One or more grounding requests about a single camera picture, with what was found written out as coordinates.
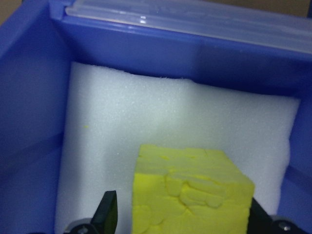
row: white foam pad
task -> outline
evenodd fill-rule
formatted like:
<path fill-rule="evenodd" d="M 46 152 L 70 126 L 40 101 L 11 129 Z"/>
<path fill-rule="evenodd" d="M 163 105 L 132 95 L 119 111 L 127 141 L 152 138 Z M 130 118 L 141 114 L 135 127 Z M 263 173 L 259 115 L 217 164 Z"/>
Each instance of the white foam pad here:
<path fill-rule="evenodd" d="M 131 232 L 133 173 L 143 143 L 224 150 L 256 184 L 255 198 L 275 214 L 298 105 L 290 97 L 73 63 L 56 234 L 92 217 L 107 190 L 117 190 L 116 234 Z"/>

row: blue bin wall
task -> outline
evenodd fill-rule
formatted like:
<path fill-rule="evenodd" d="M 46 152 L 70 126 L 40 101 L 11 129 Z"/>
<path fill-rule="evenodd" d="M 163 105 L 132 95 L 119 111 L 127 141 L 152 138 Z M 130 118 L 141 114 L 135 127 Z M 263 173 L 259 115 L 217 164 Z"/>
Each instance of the blue bin wall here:
<path fill-rule="evenodd" d="M 311 55 L 69 17 L 70 1 L 50 0 L 50 17 L 46 0 L 26 0 L 0 28 L 1 233 L 53 233 L 73 60 L 301 98 L 279 213 L 312 232 Z"/>
<path fill-rule="evenodd" d="M 71 55 L 44 0 L 0 28 L 0 233 L 53 233 Z"/>

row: plastic lid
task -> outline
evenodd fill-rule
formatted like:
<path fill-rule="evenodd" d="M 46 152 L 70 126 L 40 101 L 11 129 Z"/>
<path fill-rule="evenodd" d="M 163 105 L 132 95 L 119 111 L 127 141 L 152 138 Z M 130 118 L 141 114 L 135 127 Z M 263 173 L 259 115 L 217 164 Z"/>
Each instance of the plastic lid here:
<path fill-rule="evenodd" d="M 312 54 L 312 20 L 198 0 L 76 0 L 67 15 Z"/>

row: yellow foam cube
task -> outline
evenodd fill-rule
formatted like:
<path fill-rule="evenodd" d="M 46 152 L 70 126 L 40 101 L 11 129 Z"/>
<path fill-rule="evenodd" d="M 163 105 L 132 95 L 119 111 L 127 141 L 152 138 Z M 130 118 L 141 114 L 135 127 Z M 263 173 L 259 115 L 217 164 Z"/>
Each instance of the yellow foam cube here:
<path fill-rule="evenodd" d="M 245 234 L 253 195 L 223 151 L 142 145 L 132 234 Z"/>

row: plastic bin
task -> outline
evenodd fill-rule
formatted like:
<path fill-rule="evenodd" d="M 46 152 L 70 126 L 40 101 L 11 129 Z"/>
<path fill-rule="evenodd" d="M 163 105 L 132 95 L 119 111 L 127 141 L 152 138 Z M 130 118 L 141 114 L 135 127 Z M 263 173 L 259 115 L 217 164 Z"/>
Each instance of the plastic bin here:
<path fill-rule="evenodd" d="M 26 0 L 0 28 L 0 233 L 54 232 L 71 61 L 300 98 L 278 213 L 312 232 L 312 22 L 197 1 L 95 2 Z"/>

